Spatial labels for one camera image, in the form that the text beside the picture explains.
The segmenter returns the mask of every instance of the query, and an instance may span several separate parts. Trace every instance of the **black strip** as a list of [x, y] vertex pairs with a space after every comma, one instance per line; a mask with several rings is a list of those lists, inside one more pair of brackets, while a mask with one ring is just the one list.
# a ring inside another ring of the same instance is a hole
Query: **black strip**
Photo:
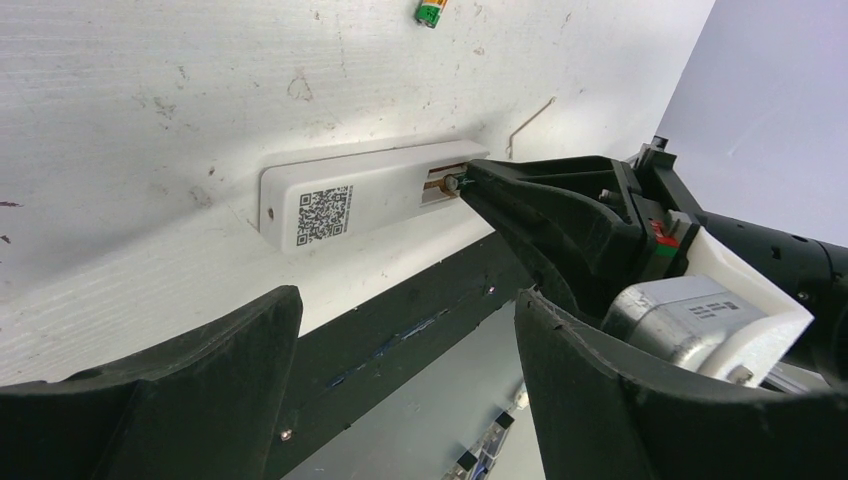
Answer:
[[532, 284], [492, 234], [298, 340], [265, 478], [278, 480]]

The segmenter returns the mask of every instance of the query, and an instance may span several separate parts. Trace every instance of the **green battery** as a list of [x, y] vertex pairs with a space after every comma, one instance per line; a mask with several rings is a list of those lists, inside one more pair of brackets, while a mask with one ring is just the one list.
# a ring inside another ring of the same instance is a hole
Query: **green battery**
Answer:
[[436, 28], [447, 3], [448, 0], [422, 0], [421, 6], [415, 12], [415, 19], [425, 27]]

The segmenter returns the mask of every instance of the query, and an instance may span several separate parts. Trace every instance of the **scuffed white surface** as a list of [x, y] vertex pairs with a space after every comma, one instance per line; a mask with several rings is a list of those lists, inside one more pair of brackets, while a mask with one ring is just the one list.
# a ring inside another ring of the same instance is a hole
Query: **scuffed white surface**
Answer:
[[488, 232], [464, 207], [287, 258], [256, 224], [290, 162], [467, 138], [503, 158], [650, 139], [712, 1], [0, 6], [0, 384], [59, 380], [281, 284], [301, 333]]

